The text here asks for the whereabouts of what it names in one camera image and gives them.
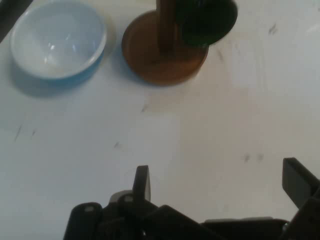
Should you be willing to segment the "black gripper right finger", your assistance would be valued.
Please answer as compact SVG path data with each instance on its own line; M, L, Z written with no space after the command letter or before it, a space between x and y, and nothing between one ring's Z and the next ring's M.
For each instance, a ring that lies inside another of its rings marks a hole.
M320 180L296 158L283 159L282 188L297 213L282 233L283 240L318 240L320 238Z

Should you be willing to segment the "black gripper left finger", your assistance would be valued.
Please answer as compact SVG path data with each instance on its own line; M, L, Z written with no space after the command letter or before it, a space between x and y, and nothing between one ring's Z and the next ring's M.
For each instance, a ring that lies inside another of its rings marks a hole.
M111 196L106 207L96 202L75 206L65 240L198 240L200 224L168 205L151 202L150 173L138 166L131 190Z

